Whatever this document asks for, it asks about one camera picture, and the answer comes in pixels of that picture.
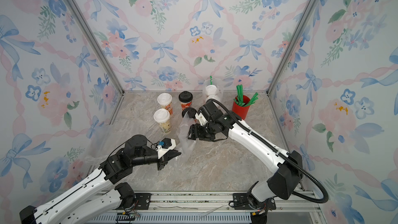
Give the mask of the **clear plastic carrier bag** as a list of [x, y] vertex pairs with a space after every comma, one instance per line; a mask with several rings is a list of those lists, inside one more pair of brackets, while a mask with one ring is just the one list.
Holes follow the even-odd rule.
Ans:
[[219, 78], [211, 77], [203, 83], [203, 102], [206, 103], [209, 99], [222, 101], [224, 92], [224, 82]]

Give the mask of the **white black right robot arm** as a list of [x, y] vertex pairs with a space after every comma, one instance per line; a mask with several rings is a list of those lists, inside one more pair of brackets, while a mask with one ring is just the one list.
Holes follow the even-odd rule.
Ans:
[[303, 173], [293, 167], [286, 160], [302, 166], [302, 159], [297, 153], [286, 150], [270, 143], [263, 136], [251, 128], [235, 112], [226, 110], [220, 102], [208, 100], [198, 110], [188, 111], [190, 118], [196, 120], [188, 132], [190, 140], [216, 142], [216, 135], [222, 133], [252, 152], [272, 172], [266, 181], [257, 182], [246, 193], [244, 201], [253, 209], [265, 208], [267, 203], [278, 197], [287, 200], [300, 183]]

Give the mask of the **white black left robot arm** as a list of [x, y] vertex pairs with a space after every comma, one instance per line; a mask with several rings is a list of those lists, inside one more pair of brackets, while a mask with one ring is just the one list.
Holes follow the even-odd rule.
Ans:
[[132, 174], [134, 167], [156, 164], [162, 170], [169, 161], [181, 155], [176, 150], [176, 141], [170, 138], [155, 144], [155, 148], [147, 145], [148, 139], [141, 134], [134, 135], [117, 148], [103, 161], [99, 167], [78, 184], [55, 199], [38, 207], [27, 206], [20, 211], [23, 224], [59, 224], [63, 220], [81, 222], [77, 211], [93, 201], [91, 198], [98, 192], [112, 186], [113, 190], [101, 197], [96, 207], [89, 207], [83, 213], [95, 217], [104, 213], [104, 207], [113, 205], [115, 208], [128, 209], [138, 200], [135, 192], [122, 179]]

